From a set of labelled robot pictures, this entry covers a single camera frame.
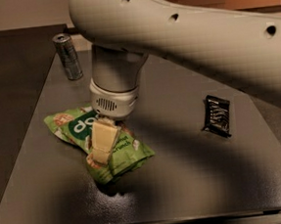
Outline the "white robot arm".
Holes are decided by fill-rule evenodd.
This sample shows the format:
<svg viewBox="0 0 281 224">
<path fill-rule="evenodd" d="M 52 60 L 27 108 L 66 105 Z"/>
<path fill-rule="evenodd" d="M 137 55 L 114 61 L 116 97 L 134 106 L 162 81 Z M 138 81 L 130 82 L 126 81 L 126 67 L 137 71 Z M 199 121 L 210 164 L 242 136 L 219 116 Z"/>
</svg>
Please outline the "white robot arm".
<svg viewBox="0 0 281 224">
<path fill-rule="evenodd" d="M 150 54 L 281 108 L 281 17 L 177 5 L 165 0 L 69 0 L 78 33 L 92 43 L 94 111 L 132 113 Z"/>
</svg>

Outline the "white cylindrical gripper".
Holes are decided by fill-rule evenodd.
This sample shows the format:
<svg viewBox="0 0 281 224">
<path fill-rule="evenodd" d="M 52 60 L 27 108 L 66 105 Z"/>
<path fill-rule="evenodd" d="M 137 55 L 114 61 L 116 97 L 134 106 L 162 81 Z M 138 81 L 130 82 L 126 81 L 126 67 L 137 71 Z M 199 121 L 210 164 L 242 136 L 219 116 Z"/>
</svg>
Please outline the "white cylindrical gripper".
<svg viewBox="0 0 281 224">
<path fill-rule="evenodd" d="M 92 159 L 109 164 L 121 127 L 114 120 L 126 119 L 137 104 L 140 73 L 148 55 L 92 46 L 92 77 L 89 90 L 92 108 L 107 118 L 92 124 Z"/>
</svg>

